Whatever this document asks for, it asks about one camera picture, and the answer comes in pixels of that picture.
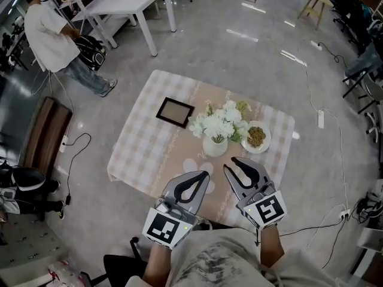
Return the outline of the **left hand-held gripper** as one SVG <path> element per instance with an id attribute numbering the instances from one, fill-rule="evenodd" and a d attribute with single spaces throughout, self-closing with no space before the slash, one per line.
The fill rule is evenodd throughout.
<path id="1" fill-rule="evenodd" d="M 196 214 L 209 185 L 206 170 L 188 172 L 171 179 L 150 208 L 143 236 L 168 249 L 174 249 L 198 223 Z M 189 198 L 183 192 L 193 189 Z"/>

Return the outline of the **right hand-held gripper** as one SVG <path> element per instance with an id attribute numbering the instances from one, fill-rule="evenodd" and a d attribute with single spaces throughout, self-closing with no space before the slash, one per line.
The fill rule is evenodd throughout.
<path id="1" fill-rule="evenodd" d="M 280 222 L 287 215 L 287 208 L 281 192 L 271 185 L 264 185 L 270 181 L 265 167 L 249 158 L 232 157 L 231 160 L 250 180 L 246 184 L 232 168 L 226 164 L 223 166 L 227 181 L 239 200 L 236 207 L 241 214 L 256 228 L 267 228 Z"/>

